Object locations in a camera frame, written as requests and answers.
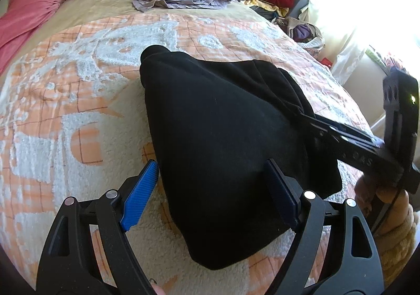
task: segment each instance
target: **bedspread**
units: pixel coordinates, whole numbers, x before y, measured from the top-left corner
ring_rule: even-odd
[[[0,243],[32,286],[64,198],[98,198],[154,157],[139,78],[140,54],[152,44],[203,60],[270,61],[291,74],[315,113],[369,131],[331,73],[263,20],[136,14],[55,34],[11,66],[0,95]],[[343,190],[331,199],[343,201],[354,196],[360,173],[340,162],[339,168]],[[189,257],[160,182],[127,236],[147,277],[167,295],[264,294],[293,239],[289,230],[244,261],[207,270]],[[102,276],[112,282],[95,227],[92,237]],[[310,283],[321,271],[327,240],[326,227]]]

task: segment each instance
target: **pink towel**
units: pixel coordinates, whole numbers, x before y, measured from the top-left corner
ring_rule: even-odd
[[[32,34],[65,0],[10,0],[0,18],[0,74]]]

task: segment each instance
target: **white curtain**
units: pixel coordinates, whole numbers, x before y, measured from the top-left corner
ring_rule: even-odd
[[[365,53],[380,0],[309,0],[305,20],[318,26],[325,38],[320,58],[333,62],[331,72],[342,85]]]

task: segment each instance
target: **clamp jaw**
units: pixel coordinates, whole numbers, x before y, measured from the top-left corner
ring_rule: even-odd
[[[62,203],[48,233],[36,278],[42,295],[156,295],[133,254],[125,232],[137,224],[158,179],[149,160],[136,177],[99,199]],[[117,287],[102,281],[90,234],[97,225]]]
[[[265,295],[379,295],[384,291],[381,261],[372,233],[353,199],[322,200],[286,177],[273,159],[265,180],[283,221],[296,233],[290,250]],[[331,226],[317,283],[306,287],[324,225]]]
[[[275,161],[264,165],[274,204],[296,236],[266,295],[379,295],[384,290],[381,262],[366,221],[353,199],[343,204],[303,191],[286,177]],[[42,295],[156,295],[144,275],[125,232],[135,225],[150,192],[158,166],[150,160],[140,175],[125,180],[118,190],[99,199],[64,200],[52,224],[39,262],[36,293]],[[98,225],[106,259],[117,287],[102,281],[90,236]],[[318,251],[324,225],[330,240],[318,283],[305,288]]]

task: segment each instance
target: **black fabric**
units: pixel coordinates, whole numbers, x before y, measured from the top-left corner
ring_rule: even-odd
[[[140,77],[169,211],[197,263],[226,267],[288,229],[262,178],[267,159],[322,197],[341,190],[337,160],[298,129],[299,113],[314,114],[285,70],[150,46]]]
[[[263,9],[259,6],[251,6],[251,9],[253,9],[256,13],[258,13],[260,16],[264,17],[265,19],[269,20],[270,22],[278,17],[278,13],[275,11],[267,11],[266,9]]]

